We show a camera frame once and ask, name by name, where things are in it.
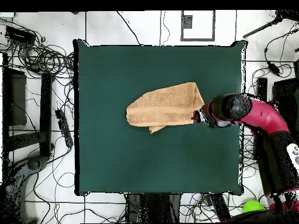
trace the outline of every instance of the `black table leg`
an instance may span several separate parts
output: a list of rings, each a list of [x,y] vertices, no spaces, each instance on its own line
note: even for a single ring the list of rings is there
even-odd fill
[[[218,216],[220,222],[223,222],[231,218],[230,212],[225,204],[222,194],[210,194],[211,200],[213,202],[215,213]]]

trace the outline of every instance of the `white sticker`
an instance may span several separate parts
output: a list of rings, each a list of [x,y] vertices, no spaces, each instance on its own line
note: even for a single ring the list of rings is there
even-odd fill
[[[294,143],[291,143],[287,147],[287,153],[292,161],[292,164],[297,169],[297,173],[299,174],[299,149],[298,146]]]

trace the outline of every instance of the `power strip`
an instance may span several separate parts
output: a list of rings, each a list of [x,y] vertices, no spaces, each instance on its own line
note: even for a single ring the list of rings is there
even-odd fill
[[[69,131],[67,119],[64,115],[64,112],[62,110],[56,110],[55,114],[58,118],[58,126],[64,136],[66,146],[68,148],[73,147],[74,143],[72,141],[71,132]]]

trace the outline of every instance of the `folded towel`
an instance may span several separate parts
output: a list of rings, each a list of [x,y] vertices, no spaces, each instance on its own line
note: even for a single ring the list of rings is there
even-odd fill
[[[130,125],[154,133],[167,125],[193,124],[193,112],[204,105],[195,82],[147,92],[127,107]]]

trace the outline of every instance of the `electronic device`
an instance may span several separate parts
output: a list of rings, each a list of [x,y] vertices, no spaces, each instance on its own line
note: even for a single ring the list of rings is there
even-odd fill
[[[5,37],[23,44],[29,44],[31,46],[34,45],[34,41],[36,39],[35,34],[29,33],[28,31],[15,29],[10,26],[6,26]]]
[[[73,147],[74,142],[72,140],[72,136],[69,131],[67,119],[64,115],[64,112],[60,109],[60,110],[56,110],[55,114],[56,114],[56,117],[58,118],[58,126],[59,126],[59,129],[61,130],[61,133],[64,136],[66,146],[68,148]]]

